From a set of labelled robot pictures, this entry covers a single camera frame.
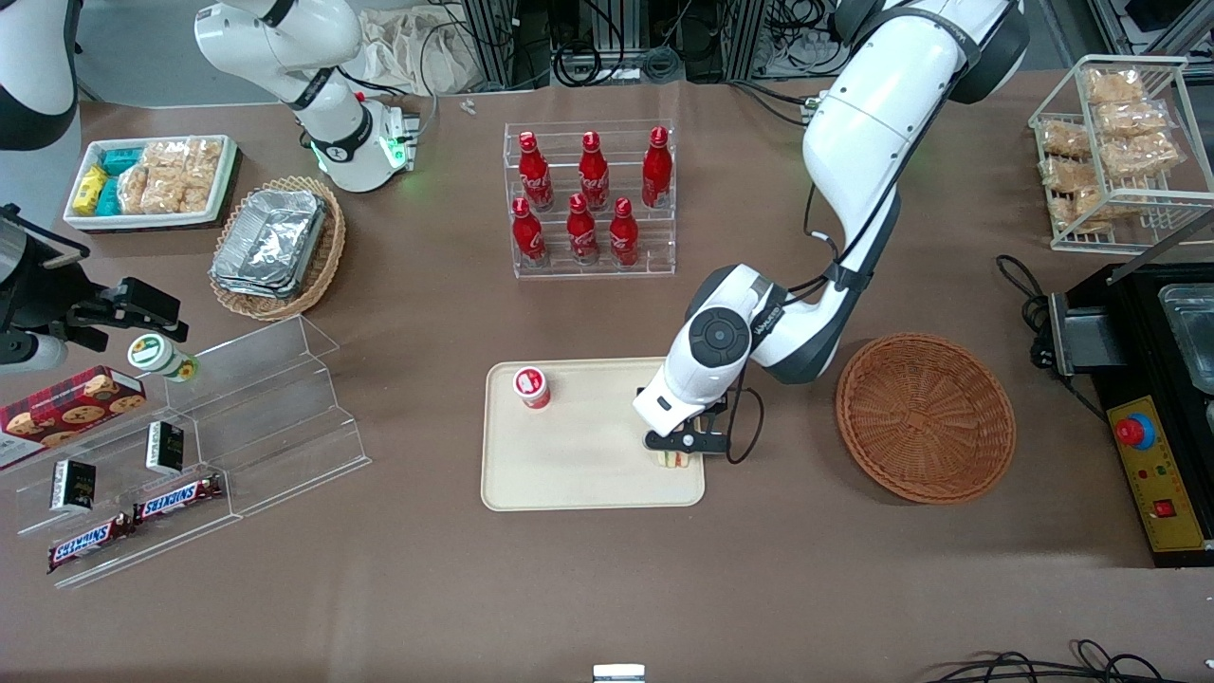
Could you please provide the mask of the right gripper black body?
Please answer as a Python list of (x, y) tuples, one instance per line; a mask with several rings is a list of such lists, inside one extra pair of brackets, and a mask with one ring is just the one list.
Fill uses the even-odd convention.
[(2, 211), (2, 325), (16, 332), (55, 332), (110, 321), (104, 286), (87, 278), (90, 247)]

